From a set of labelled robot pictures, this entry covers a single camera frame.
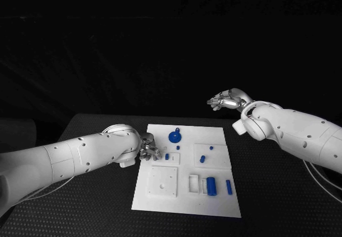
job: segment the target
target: blue object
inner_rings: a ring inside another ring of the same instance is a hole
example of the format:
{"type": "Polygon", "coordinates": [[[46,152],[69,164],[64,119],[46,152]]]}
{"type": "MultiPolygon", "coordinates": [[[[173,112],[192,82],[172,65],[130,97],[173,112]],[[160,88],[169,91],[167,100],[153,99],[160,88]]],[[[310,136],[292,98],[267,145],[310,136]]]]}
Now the blue object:
{"type": "Polygon", "coordinates": [[[217,184],[215,184],[215,178],[208,177],[206,178],[206,190],[208,190],[208,195],[209,196],[217,196],[217,184]]]}
{"type": "Polygon", "coordinates": [[[228,194],[232,195],[230,180],[227,180],[227,190],[228,190],[228,194]]]}
{"type": "Polygon", "coordinates": [[[179,133],[179,128],[176,128],[176,131],[170,132],[170,134],[169,134],[169,141],[172,143],[178,143],[178,142],[180,142],[180,140],[182,140],[182,136],[180,136],[180,133],[179,133]]]}
{"type": "Polygon", "coordinates": [[[205,162],[205,156],[201,157],[201,160],[199,160],[199,161],[201,161],[201,163],[205,162]]]}

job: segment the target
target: table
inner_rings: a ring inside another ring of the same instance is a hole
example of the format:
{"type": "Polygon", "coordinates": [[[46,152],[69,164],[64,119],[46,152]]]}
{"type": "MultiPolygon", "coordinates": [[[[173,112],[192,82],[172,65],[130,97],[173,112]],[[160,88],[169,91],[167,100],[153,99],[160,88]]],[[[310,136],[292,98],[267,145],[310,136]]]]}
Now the table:
{"type": "Polygon", "coordinates": [[[238,136],[235,121],[78,114],[59,141],[126,123],[222,127],[243,218],[131,210],[139,163],[111,164],[74,178],[51,195],[17,205],[0,230],[13,236],[341,236],[342,204],[315,183],[303,162],[271,140],[238,136]]]}

